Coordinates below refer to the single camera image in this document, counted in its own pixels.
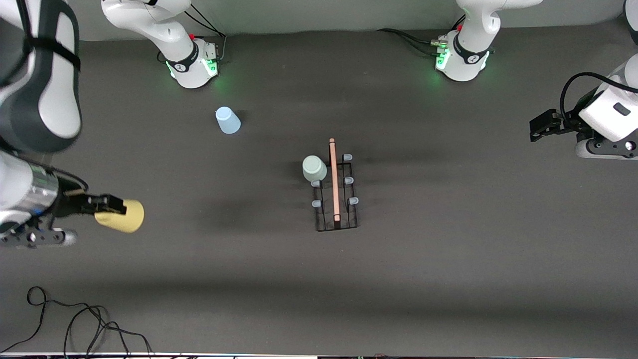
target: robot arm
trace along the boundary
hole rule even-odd
[[[500,10],[529,8],[543,0],[456,0],[465,11],[462,30],[439,36],[452,46],[443,53],[436,69],[455,81],[474,79],[489,56],[489,46],[501,29]]]
[[[0,87],[0,137],[17,151],[61,151],[81,128],[75,14],[62,0],[0,0],[0,16],[29,27],[24,63],[15,67],[24,65],[24,74]]]
[[[171,76],[185,88],[199,88],[217,76],[217,48],[191,39],[173,19],[186,11],[191,0],[102,0],[102,12],[115,27],[152,41],[166,57]]]
[[[74,214],[135,231],[139,202],[87,194],[81,179],[19,155],[61,151],[80,133],[75,14],[62,0],[0,0],[0,17],[26,34],[21,61],[0,84],[0,245],[73,244],[75,232],[53,221]]]
[[[638,45],[638,0],[626,0],[625,16],[634,43]],[[585,94],[571,111],[565,110],[565,94],[579,77],[594,77],[603,83]],[[638,54],[609,76],[584,72],[567,81],[559,111],[549,109],[530,121],[530,140],[547,135],[577,132],[576,154],[584,158],[638,158]]]

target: black cable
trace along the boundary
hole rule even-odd
[[[200,24],[201,26],[203,26],[204,28],[214,31],[215,33],[217,33],[220,37],[225,37],[226,35],[223,33],[220,33],[217,29],[214,29],[213,27],[210,27],[206,24],[204,24],[203,22],[197,20],[196,18],[194,18],[191,14],[188,13],[188,11],[184,11],[184,13],[186,14],[186,16],[188,16],[189,18],[193,19],[193,21],[195,21],[197,24]]]
[[[578,129],[576,126],[574,126],[574,124],[571,122],[571,120],[569,118],[567,118],[567,115],[565,114],[565,95],[567,94],[567,89],[569,88],[569,86],[572,84],[572,82],[576,79],[578,79],[579,77],[584,77],[584,76],[588,76],[588,77],[593,77],[595,79],[601,80],[602,82],[609,84],[611,86],[614,86],[616,88],[625,90],[625,91],[629,91],[632,93],[638,93],[638,89],[637,88],[633,88],[624,84],[621,84],[619,82],[613,81],[608,79],[607,77],[604,77],[603,75],[600,75],[599,73],[595,73],[595,72],[581,72],[581,73],[577,73],[574,76],[571,76],[571,78],[569,78],[569,80],[567,80],[567,82],[565,83],[565,86],[563,86],[563,91],[561,91],[560,94],[560,102],[559,102],[559,108],[560,108],[560,114],[561,116],[563,116],[563,119],[565,119],[565,122],[567,123],[567,125],[576,132],[580,132],[583,133],[584,131]]]
[[[387,28],[387,27],[386,27],[386,28],[384,28],[384,29],[379,29],[379,30],[377,30],[377,31],[383,31],[384,33],[393,33],[393,34],[397,34],[397,35],[399,35],[399,36],[401,36],[401,37],[409,38],[410,40],[412,40],[412,41],[414,41],[414,42],[418,42],[418,43],[426,43],[426,44],[428,44],[428,45],[430,44],[430,41],[429,41],[429,40],[421,40],[420,38],[416,38],[416,37],[414,37],[414,36],[412,36],[412,35],[410,35],[410,34],[408,34],[408,33],[404,32],[404,31],[397,30],[397,29],[390,29],[390,28]]]
[[[197,7],[194,4],[191,4],[191,6],[193,7],[193,9],[195,9],[195,11],[197,11],[197,13],[202,17],[202,19],[204,19],[204,21],[206,21],[208,23],[208,25],[211,26],[212,30],[215,31],[216,33],[218,33],[221,37],[225,38],[226,35],[224,33],[222,33],[221,31],[218,31],[213,24],[211,24],[210,21],[208,21],[208,19],[202,15],[202,13],[200,13],[200,11],[197,9]]]
[[[32,299],[31,299],[31,295],[33,294],[33,292],[35,290],[39,290],[40,293],[43,296],[43,300],[40,303],[36,303],[36,302],[32,301]],[[55,303],[55,304],[58,304],[58,305],[60,305],[62,307],[76,307],[78,305],[84,306],[84,308],[80,309],[80,311],[78,311],[72,317],[72,319],[69,322],[69,325],[68,325],[68,327],[66,329],[66,334],[64,336],[64,347],[63,347],[63,353],[64,353],[64,357],[65,358],[67,358],[67,356],[66,356],[66,346],[67,346],[67,343],[68,343],[69,336],[71,335],[71,329],[73,328],[73,323],[79,317],[79,315],[81,315],[82,313],[84,313],[86,311],[90,312],[91,315],[93,315],[93,317],[95,317],[98,320],[98,327],[96,329],[95,334],[93,335],[93,339],[91,340],[91,343],[89,344],[89,346],[87,347],[87,350],[86,350],[86,358],[89,358],[89,355],[90,355],[90,353],[91,353],[91,351],[93,349],[93,346],[95,345],[95,343],[98,341],[100,335],[105,330],[112,330],[112,331],[117,332],[119,334],[120,341],[122,342],[122,346],[124,347],[124,350],[126,351],[127,355],[130,355],[131,352],[128,349],[128,346],[126,345],[126,341],[124,340],[124,334],[136,335],[136,336],[141,337],[144,340],[144,344],[146,346],[146,350],[147,350],[149,356],[151,355],[151,352],[153,351],[152,348],[151,348],[151,345],[149,344],[149,341],[146,339],[146,337],[144,335],[124,330],[124,329],[120,328],[119,325],[115,321],[106,322],[102,318],[102,311],[101,310],[103,309],[105,311],[105,313],[107,312],[107,310],[102,305],[88,305],[88,304],[86,304],[84,302],[74,303],[74,304],[67,304],[67,303],[59,302],[57,300],[49,299],[47,297],[47,294],[46,294],[44,288],[38,287],[38,286],[29,288],[29,290],[27,292],[27,303],[32,305],[32,306],[35,306],[35,307],[42,306],[42,310],[40,312],[40,320],[38,322],[38,327],[35,329],[35,331],[33,332],[33,334],[31,334],[31,336],[29,338],[27,338],[25,340],[21,340],[19,342],[16,342],[16,343],[8,346],[6,349],[0,351],[0,353],[4,353],[4,352],[10,350],[11,348],[13,348],[13,347],[15,347],[15,346],[17,346],[19,344],[25,343],[25,342],[33,339],[33,337],[35,337],[36,334],[38,334],[38,332],[40,331],[40,328],[42,327],[42,322],[44,320],[44,313],[45,313],[45,310],[47,308],[47,304],[48,303]]]
[[[456,22],[454,23],[454,25],[452,25],[452,27],[450,28],[450,31],[452,30],[456,30],[456,28],[461,25],[461,23],[463,22],[463,20],[465,20],[465,14],[463,14],[463,16],[459,17],[458,20],[456,20]]]
[[[418,39],[418,38],[416,38],[416,37],[414,37],[414,36],[412,36],[412,35],[410,35],[408,33],[404,33],[403,31],[400,31],[400,30],[397,30],[397,29],[379,29],[377,31],[382,31],[384,33],[397,34],[397,35],[399,35],[399,37],[401,39],[403,39],[403,41],[407,42],[408,45],[412,46],[417,51],[419,51],[419,52],[421,52],[423,54],[426,54],[426,55],[430,55],[430,56],[438,56],[438,54],[435,53],[435,52],[429,52],[429,51],[426,51],[424,49],[421,49],[420,47],[417,46],[417,44],[411,42],[410,40],[413,40],[413,41],[415,41],[415,42],[417,42],[419,44],[423,44],[423,45],[425,45],[425,44],[429,45],[430,44],[429,41],[420,40],[420,39]]]
[[[7,154],[9,154],[9,155],[11,155],[11,156],[13,156],[15,158],[18,158],[19,160],[23,160],[23,161],[25,161],[25,162],[27,162],[29,164],[32,164],[32,165],[39,166],[39,167],[42,167],[44,169],[47,169],[50,172],[55,172],[55,173],[58,173],[58,174],[62,174],[63,176],[66,176],[66,177],[76,181],[78,183],[78,185],[80,185],[80,187],[82,187],[83,191],[87,192],[89,190],[89,184],[86,183],[86,181],[84,181],[82,178],[79,178],[78,176],[76,176],[76,175],[74,175],[74,174],[72,174],[70,172],[66,172],[66,171],[64,171],[62,169],[55,168],[55,167],[53,167],[51,165],[42,164],[42,163],[40,163],[38,161],[31,160],[30,158],[26,158],[26,157],[21,157],[21,156],[15,155],[15,154],[13,154],[11,152],[5,152],[5,153],[7,153]]]

